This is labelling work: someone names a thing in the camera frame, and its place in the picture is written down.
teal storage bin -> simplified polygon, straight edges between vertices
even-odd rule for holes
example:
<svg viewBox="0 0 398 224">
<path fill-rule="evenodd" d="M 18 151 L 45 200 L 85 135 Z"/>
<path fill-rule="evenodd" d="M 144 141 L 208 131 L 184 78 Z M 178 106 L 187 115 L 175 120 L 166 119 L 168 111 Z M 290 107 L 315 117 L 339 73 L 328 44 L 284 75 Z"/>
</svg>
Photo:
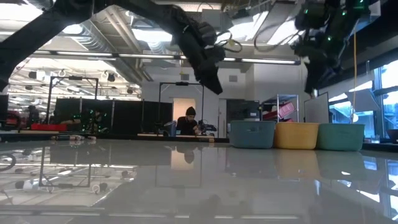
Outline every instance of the teal storage bin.
<svg viewBox="0 0 398 224">
<path fill-rule="evenodd" d="M 238 148 L 269 149 L 274 133 L 274 121 L 232 121 L 229 143 Z"/>
<path fill-rule="evenodd" d="M 362 149 L 364 124 L 320 124 L 317 148 L 336 151 Z"/>
</svg>

glossy table surface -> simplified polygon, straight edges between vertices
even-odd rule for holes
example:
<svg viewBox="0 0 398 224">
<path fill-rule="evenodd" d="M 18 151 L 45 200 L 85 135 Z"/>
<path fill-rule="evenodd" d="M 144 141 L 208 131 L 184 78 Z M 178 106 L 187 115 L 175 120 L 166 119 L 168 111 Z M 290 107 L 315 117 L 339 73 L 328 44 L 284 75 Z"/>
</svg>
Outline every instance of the glossy table surface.
<svg viewBox="0 0 398 224">
<path fill-rule="evenodd" d="M 387 152 L 122 140 L 0 151 L 1 224 L 398 220 L 398 154 Z"/>
</svg>

black beanie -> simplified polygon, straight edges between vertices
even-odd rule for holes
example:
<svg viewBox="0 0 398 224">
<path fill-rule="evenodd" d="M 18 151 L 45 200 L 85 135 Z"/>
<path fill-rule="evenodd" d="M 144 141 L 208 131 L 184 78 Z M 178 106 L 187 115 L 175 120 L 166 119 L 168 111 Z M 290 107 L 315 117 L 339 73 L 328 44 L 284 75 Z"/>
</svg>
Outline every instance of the black beanie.
<svg viewBox="0 0 398 224">
<path fill-rule="evenodd" d="M 194 116 L 196 116 L 196 115 L 197 115 L 197 112 L 195 111 L 195 109 L 193 109 L 193 107 L 189 107 L 189 108 L 187 109 L 187 112 L 185 113 L 185 115 L 187 115 L 187 116 L 189 116 L 189 115 L 194 115 Z"/>
</svg>

red object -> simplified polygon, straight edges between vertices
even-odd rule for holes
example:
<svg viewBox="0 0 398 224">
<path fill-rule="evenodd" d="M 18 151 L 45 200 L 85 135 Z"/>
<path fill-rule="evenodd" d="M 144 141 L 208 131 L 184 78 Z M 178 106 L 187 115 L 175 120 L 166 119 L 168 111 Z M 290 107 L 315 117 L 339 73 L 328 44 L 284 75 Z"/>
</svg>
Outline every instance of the red object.
<svg viewBox="0 0 398 224">
<path fill-rule="evenodd" d="M 66 124 L 32 124 L 31 130 L 36 131 L 67 131 Z"/>
<path fill-rule="evenodd" d="M 287 115 L 293 113 L 295 108 L 292 102 L 286 103 L 284 105 L 279 106 L 279 119 L 286 117 Z M 262 115 L 263 120 L 274 120 L 277 119 L 277 111 L 269 112 L 267 114 Z"/>
</svg>

whiteboard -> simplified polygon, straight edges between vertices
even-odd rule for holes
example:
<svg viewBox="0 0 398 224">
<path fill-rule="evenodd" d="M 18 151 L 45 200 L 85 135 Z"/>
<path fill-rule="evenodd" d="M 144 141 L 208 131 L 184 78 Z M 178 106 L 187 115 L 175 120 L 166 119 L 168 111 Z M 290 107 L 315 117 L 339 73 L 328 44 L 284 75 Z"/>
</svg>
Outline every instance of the whiteboard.
<svg viewBox="0 0 398 224">
<path fill-rule="evenodd" d="M 304 101 L 304 117 L 306 123 L 329 123 L 328 93 Z"/>
</svg>

